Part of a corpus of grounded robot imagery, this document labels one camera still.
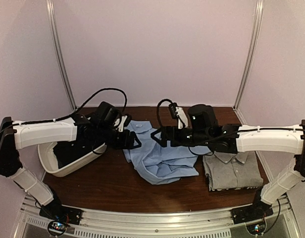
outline white wall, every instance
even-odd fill
[[[232,106],[253,28],[255,0],[54,1],[68,77],[78,105],[102,87],[129,105]],[[123,104],[118,93],[101,100]]]
[[[45,1],[0,0],[0,122],[49,119],[70,106],[62,85]],[[21,161],[41,178],[36,147]],[[0,176],[0,237],[10,237],[24,193]]]
[[[262,28],[240,105],[249,124],[292,125],[305,119],[305,0],[264,2]],[[275,176],[290,154],[263,153]],[[305,183],[288,193],[305,238]]]

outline white plastic bin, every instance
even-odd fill
[[[58,168],[58,161],[56,156],[53,153],[53,148],[56,146],[57,142],[45,143],[38,145],[38,154],[40,162],[42,163],[45,171],[49,174],[52,174],[56,177],[64,177],[79,168],[85,166],[89,162],[95,160],[99,155],[96,155],[93,152],[81,157],[80,159],[72,162],[71,164]],[[103,144],[99,146],[94,151],[100,154],[103,154],[106,150],[106,145]]]

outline clothing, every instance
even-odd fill
[[[211,190],[262,186],[255,152],[204,156],[205,175]]]
[[[193,167],[197,156],[191,154],[187,147],[163,148],[153,139],[149,121],[134,121],[126,127],[136,132],[142,146],[137,149],[124,150],[125,158],[132,162],[138,174],[151,184],[165,184],[178,181],[181,177],[197,176],[199,173]],[[209,149],[205,146],[193,148],[193,152],[205,154]]]

